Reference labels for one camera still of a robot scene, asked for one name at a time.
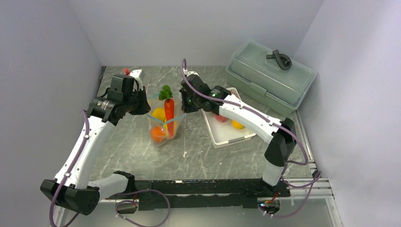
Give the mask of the orange toy carrot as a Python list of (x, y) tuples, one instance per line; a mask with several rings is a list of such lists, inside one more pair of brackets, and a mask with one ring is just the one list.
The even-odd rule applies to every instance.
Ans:
[(164, 101), (164, 110), (166, 113), (166, 122), (173, 121), (174, 118), (174, 100), (171, 88), (168, 85), (164, 85), (159, 92), (159, 100)]

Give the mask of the clear zip top bag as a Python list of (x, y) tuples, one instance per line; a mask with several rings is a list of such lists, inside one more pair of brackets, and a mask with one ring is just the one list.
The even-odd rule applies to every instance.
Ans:
[(151, 141), (160, 147), (177, 137), (178, 129), (185, 114), (182, 111), (182, 99), (173, 96), (174, 108), (167, 108), (164, 100), (159, 100), (159, 94), (148, 97), (150, 112), (147, 114)]

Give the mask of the pink toy peach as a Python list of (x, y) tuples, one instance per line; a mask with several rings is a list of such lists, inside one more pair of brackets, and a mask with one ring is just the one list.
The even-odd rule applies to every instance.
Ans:
[(215, 119), (216, 119), (218, 122), (225, 123), (225, 122), (228, 121), (228, 118), (226, 118), (226, 117), (224, 117), (224, 116), (217, 115), (217, 114), (215, 114), (214, 116), (215, 116)]

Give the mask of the yellow toy apple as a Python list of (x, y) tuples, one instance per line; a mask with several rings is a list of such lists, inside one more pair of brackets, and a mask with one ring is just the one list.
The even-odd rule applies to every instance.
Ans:
[(160, 107), (156, 108), (155, 110), (153, 110), (152, 116), (162, 122), (166, 121), (166, 113), (165, 113), (164, 108), (160, 108)]

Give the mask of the white perforated plastic basket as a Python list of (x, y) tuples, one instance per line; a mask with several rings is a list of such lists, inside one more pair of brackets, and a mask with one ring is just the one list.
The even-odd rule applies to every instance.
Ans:
[(215, 119), (214, 113), (205, 112), (203, 110), (201, 112), (206, 122), (214, 148), (233, 145), (235, 143), (250, 140), (252, 137), (256, 136), (255, 133), (245, 127), (242, 130), (235, 129), (232, 126), (230, 119), (225, 123), (221, 123)]

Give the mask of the orange toy tangerine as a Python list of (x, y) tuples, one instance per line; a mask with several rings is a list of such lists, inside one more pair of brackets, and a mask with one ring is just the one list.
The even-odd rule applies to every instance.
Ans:
[(165, 132), (159, 126), (154, 126), (149, 130), (150, 136), (155, 143), (161, 143), (165, 140)]

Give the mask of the yellow toy fruit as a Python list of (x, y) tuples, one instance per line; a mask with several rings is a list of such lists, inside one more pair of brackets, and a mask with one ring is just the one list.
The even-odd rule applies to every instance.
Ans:
[(242, 130), (244, 126), (235, 120), (231, 120), (231, 124), (235, 129)]

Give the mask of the yellow toy mango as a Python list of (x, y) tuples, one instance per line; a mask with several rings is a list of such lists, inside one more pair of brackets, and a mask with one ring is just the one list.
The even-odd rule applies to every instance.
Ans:
[(176, 135), (176, 131), (178, 128), (176, 121), (171, 121), (168, 123), (165, 121), (163, 127), (166, 130), (166, 135), (169, 136), (170, 138)]

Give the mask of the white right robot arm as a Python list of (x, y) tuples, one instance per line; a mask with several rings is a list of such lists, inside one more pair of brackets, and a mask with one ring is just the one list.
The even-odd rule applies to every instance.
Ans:
[(197, 73), (183, 75), (181, 82), (184, 111), (199, 109), (235, 120), (268, 143), (264, 156), (268, 161), (262, 175), (261, 192), (272, 196), (279, 190), (279, 181), (289, 156), (298, 143), (294, 122), (268, 116), (249, 106), (221, 86), (213, 89)]

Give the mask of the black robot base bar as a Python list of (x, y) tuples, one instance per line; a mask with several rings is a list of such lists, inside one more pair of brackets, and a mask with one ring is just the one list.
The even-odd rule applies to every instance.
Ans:
[(290, 190), (279, 182), (270, 187), (260, 178), (135, 180), (128, 190), (109, 200), (137, 199), (139, 210), (163, 208), (242, 207), (255, 209), (263, 199), (287, 198)]

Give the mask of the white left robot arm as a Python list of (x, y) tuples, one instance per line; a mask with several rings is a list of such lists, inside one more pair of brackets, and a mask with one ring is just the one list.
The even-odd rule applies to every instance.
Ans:
[(105, 142), (126, 114), (150, 111), (142, 70), (116, 74), (105, 94), (94, 98), (84, 112), (84, 126), (67, 161), (53, 179), (43, 180), (40, 190), (60, 207), (89, 215), (98, 202), (115, 194), (131, 198), (136, 192), (135, 177), (116, 171), (109, 177), (90, 181), (92, 167)]

